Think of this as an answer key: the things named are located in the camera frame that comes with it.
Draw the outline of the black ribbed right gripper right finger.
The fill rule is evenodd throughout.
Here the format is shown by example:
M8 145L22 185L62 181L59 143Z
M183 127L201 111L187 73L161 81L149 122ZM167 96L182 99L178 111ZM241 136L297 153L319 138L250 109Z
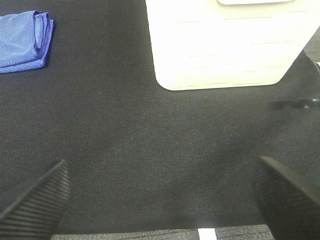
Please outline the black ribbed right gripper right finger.
M320 186L267 156L257 160L255 202L274 239L320 238Z

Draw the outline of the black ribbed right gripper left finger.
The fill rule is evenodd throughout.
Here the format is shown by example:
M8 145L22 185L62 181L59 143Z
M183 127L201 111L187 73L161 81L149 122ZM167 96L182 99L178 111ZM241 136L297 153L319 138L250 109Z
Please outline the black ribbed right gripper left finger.
M0 238L51 239L69 197L67 162L54 160L0 195Z

